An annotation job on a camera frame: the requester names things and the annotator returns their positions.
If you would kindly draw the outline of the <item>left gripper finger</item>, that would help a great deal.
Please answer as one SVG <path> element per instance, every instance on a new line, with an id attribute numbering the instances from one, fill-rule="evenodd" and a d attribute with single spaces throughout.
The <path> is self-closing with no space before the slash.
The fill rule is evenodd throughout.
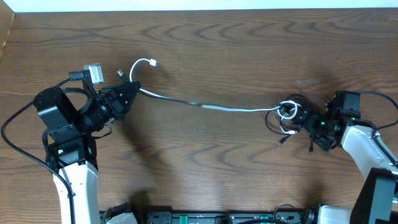
<path id="1" fill-rule="evenodd" d="M 140 87 L 141 83 L 139 81 L 134 81 L 118 85 L 116 91 L 120 96 L 136 96 Z"/>
<path id="2" fill-rule="evenodd" d="M 130 111 L 132 104 L 135 100 L 136 96 L 120 96 L 119 97 L 119 102 L 121 104 L 121 111 L 119 112 L 120 114 L 120 120 L 125 119 L 126 115 Z"/>

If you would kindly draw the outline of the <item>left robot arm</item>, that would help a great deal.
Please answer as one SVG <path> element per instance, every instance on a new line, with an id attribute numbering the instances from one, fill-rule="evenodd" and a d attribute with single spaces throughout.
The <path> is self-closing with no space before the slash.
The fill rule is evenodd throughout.
<path id="1" fill-rule="evenodd" d="M 139 82 L 125 82 L 96 91 L 84 81 L 77 92 L 84 94 L 87 102 L 79 110 L 69 100 L 66 88 L 51 87 L 34 98 L 38 115 L 53 139 L 45 150 L 45 163 L 55 172 L 62 223 L 100 223 L 97 137 L 93 133 L 123 120 L 140 87 Z"/>

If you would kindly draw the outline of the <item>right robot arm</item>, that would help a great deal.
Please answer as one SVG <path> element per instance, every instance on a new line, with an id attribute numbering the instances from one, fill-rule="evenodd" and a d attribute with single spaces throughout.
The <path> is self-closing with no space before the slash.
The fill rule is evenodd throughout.
<path id="1" fill-rule="evenodd" d="M 397 202 L 397 157 L 383 143 L 380 128 L 361 119 L 361 94 L 337 91 L 325 113 L 306 102 L 295 118 L 324 151 L 344 149 L 365 179 L 353 208 L 319 205 L 306 211 L 302 223 L 397 223 L 392 209 Z"/>

